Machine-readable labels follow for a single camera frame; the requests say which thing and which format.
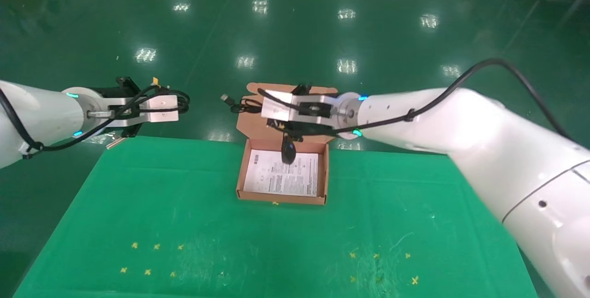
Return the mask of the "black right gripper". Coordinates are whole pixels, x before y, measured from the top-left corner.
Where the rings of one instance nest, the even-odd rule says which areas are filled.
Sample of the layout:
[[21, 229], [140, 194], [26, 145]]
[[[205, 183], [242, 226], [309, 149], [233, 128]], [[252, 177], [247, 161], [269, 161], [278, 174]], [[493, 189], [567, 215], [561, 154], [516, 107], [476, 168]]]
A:
[[[296, 96], [310, 95], [311, 85], [299, 84], [291, 91], [291, 94]], [[291, 123], [280, 120], [268, 120], [267, 126], [281, 132], [283, 138], [291, 143], [303, 142], [303, 138], [307, 137], [334, 137], [332, 126], [314, 124], [314, 123], [303, 123], [303, 130], [299, 129], [298, 123]]]

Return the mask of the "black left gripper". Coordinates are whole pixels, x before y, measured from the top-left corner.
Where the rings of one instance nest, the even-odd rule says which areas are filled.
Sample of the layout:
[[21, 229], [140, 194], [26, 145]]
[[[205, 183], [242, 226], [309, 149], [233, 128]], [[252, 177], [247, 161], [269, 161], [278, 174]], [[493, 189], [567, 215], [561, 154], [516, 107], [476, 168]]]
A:
[[[116, 78], [118, 87], [90, 88], [102, 98], [133, 98], [141, 92], [141, 88], [129, 77]], [[121, 138], [133, 138], [141, 129], [141, 124], [125, 126], [121, 130]]]

